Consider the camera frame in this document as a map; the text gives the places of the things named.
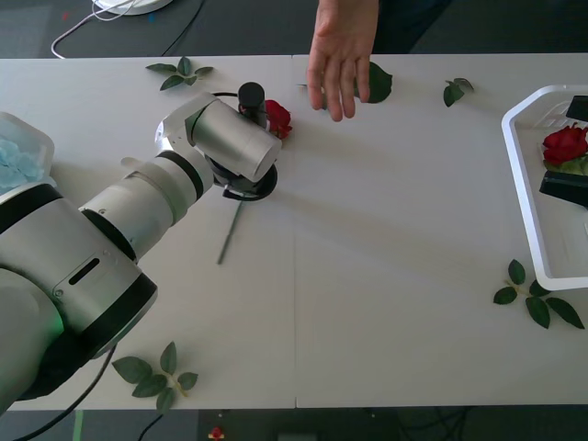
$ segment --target red object on floor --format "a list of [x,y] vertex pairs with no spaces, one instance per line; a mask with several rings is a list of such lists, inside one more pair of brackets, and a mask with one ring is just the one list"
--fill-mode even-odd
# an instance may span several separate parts
[[220,427],[215,427],[212,429],[212,432],[209,433],[209,439],[214,439],[214,441],[219,441],[220,439],[224,439],[224,433]]

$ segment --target white cable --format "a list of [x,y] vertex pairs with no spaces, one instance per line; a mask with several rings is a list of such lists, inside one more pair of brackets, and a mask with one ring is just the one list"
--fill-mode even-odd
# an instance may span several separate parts
[[[92,0],[92,15],[100,21],[113,21],[113,20],[116,20],[117,18],[121,18],[123,16],[126,16],[129,13],[130,9],[133,6],[135,6],[135,3],[137,3],[138,1],[139,0],[129,0],[127,2],[122,2],[122,3],[119,3],[118,5],[109,7],[107,9],[102,9],[102,10],[96,12],[96,3],[98,3],[98,0]],[[115,7],[125,6],[127,3],[130,3],[129,7],[127,7],[127,10],[125,10],[125,12],[123,12],[121,14],[115,14],[115,16],[113,18],[102,18],[102,17],[98,16],[98,14],[102,14],[103,12],[108,11],[110,9],[114,9]]]
[[[82,21],[80,21],[77,25],[75,25],[73,28],[69,29],[66,32],[63,32],[62,35],[60,35],[57,39],[55,39],[55,41],[51,44],[51,52],[53,52],[53,55],[55,55],[57,58],[61,58],[62,60],[65,59],[65,57],[63,57],[60,53],[58,53],[56,51],[56,47],[57,45],[66,37],[68,37],[69,35],[73,34],[76,30],[78,30],[79,28],[81,28],[85,23],[87,23],[89,20],[91,20],[92,18],[97,18],[101,21],[112,21],[112,20],[116,20],[117,18],[121,18],[123,16],[125,16],[130,9],[133,7],[133,5],[137,2],[138,0],[125,0],[122,3],[119,3],[118,5],[114,5],[111,7],[107,7],[106,9],[102,9],[101,11],[97,11],[96,12],[96,2],[97,0],[92,0],[92,14],[90,14],[89,16],[85,17],[82,19]],[[114,9],[116,7],[120,7],[120,6],[124,6],[130,4],[129,7],[127,8],[127,10],[125,12],[123,12],[122,14],[118,14],[113,18],[101,18],[98,16],[98,14],[102,14],[104,12],[108,12],[110,9]]]

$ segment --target plastic container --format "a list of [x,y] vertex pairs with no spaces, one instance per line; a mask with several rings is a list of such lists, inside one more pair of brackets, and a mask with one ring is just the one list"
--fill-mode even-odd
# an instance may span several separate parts
[[43,178],[49,177],[55,152],[49,136],[14,115],[0,112],[0,138],[14,142],[21,152],[37,157],[38,165],[43,167]]
[[588,210],[539,193],[543,175],[543,140],[576,122],[566,118],[575,96],[588,85],[550,85],[504,115],[503,132],[526,237],[539,284],[546,289],[588,288]]

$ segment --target blue item in container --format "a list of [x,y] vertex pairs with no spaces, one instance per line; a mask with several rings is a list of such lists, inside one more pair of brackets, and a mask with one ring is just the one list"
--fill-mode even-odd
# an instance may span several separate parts
[[0,195],[27,182],[39,182],[43,175],[39,158],[21,152],[14,142],[0,139]]

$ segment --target gray floor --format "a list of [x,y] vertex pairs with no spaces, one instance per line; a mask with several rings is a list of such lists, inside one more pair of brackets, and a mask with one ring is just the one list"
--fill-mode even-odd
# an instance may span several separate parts
[[[92,22],[60,45],[67,58],[157,56],[181,32],[200,0],[175,0],[151,17]],[[173,55],[308,53],[316,0],[208,0]],[[0,57],[51,57],[51,42],[89,13],[89,0],[0,0]],[[419,53],[588,51],[587,0],[454,0],[412,49]],[[0,441],[43,425],[54,413],[7,413]],[[137,438],[154,412],[86,412],[84,441]],[[395,413],[341,411],[173,411],[146,440],[205,440],[215,424],[227,441],[275,440],[279,431],[321,430],[337,441],[398,438]],[[431,409],[400,410],[406,424],[435,417]],[[588,440],[588,406],[477,408],[465,440]],[[41,441],[73,437],[68,417]],[[440,426],[418,432],[414,441],[443,438]]]
[[[200,1],[174,0],[151,17],[90,22],[59,50],[67,58],[161,55]],[[206,0],[173,54],[308,53],[316,4],[317,0]],[[52,57],[51,42],[89,9],[89,0],[0,1],[0,57]],[[412,51],[588,51],[587,13],[586,0],[454,0]]]

